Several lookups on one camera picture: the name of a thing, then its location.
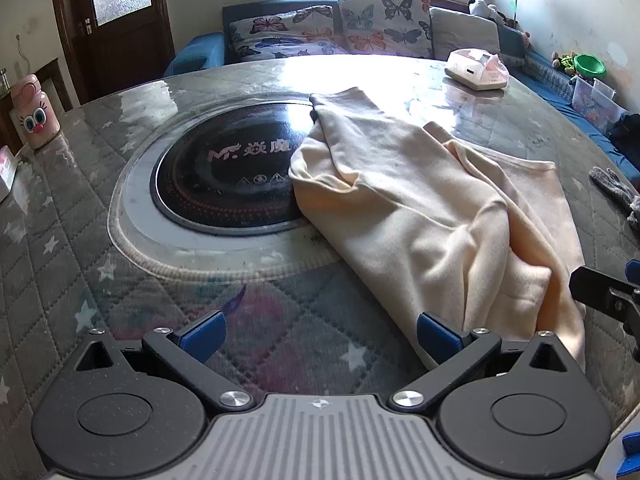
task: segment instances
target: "stuffed toy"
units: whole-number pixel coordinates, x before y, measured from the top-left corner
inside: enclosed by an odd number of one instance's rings
[[[469,0],[469,13],[488,20],[494,20],[498,25],[504,25],[504,16],[498,12],[495,5],[487,5],[484,0]]]
[[[529,48],[529,45],[531,44],[531,35],[528,32],[521,32],[522,35],[522,41],[524,41],[524,48]]]
[[[575,52],[567,54],[566,56],[560,56],[555,50],[551,53],[551,64],[558,70],[563,70],[567,75],[575,75],[574,65]]]

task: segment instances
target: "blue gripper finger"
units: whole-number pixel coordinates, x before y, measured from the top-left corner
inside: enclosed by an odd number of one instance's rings
[[[629,260],[625,267],[625,276],[628,282],[640,285],[640,261]]]
[[[225,316],[214,311],[176,332],[174,342],[191,357],[205,363],[218,351],[225,338]]]
[[[457,332],[433,314],[420,314],[417,323],[418,343],[434,361],[442,364],[460,352],[469,342],[468,334]]]
[[[625,448],[626,458],[616,476],[640,471],[640,433],[629,433],[622,437],[622,447]]]

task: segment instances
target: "wooden door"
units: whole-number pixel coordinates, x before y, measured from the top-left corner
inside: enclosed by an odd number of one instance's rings
[[[90,100],[162,77],[174,56],[164,0],[76,0],[75,7]]]

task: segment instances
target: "blue sofa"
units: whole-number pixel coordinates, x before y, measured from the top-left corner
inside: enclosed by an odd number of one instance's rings
[[[231,47],[230,23],[317,5],[329,5],[334,8],[334,30],[336,34],[342,34],[338,0],[271,0],[228,6],[222,9],[223,31],[204,34],[191,40],[176,55],[164,72],[164,76],[196,72],[239,62]],[[551,63],[539,54],[527,50],[519,31],[498,25],[498,39],[502,58],[508,65],[511,75],[584,131],[607,154],[613,164],[620,168],[631,183],[640,189],[640,171],[613,146],[604,134],[571,108],[573,88],[568,83],[568,76],[553,69]]]
[[[526,51],[522,69],[510,67],[510,73],[587,134],[634,187],[640,189],[638,168],[610,142],[605,134],[571,107],[574,88],[569,85],[569,76],[555,70],[547,59],[532,50]]]
[[[336,35],[342,34],[342,19],[338,11],[338,0],[271,0],[223,7],[223,31],[193,38],[176,55],[164,72],[164,76],[195,72],[196,70],[205,70],[215,66],[239,62],[235,51],[231,47],[230,23],[244,20],[245,18],[269,16],[318,5],[327,5],[334,8],[334,31]],[[524,58],[525,47],[517,30],[499,25],[498,38],[500,39],[500,50],[503,54]]]

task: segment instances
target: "cream cloth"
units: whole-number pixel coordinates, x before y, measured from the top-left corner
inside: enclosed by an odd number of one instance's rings
[[[584,367],[568,289],[582,251],[552,162],[420,128],[359,89],[311,101],[319,119],[289,169],[298,206],[425,362],[416,320],[432,312],[509,340],[553,330]]]

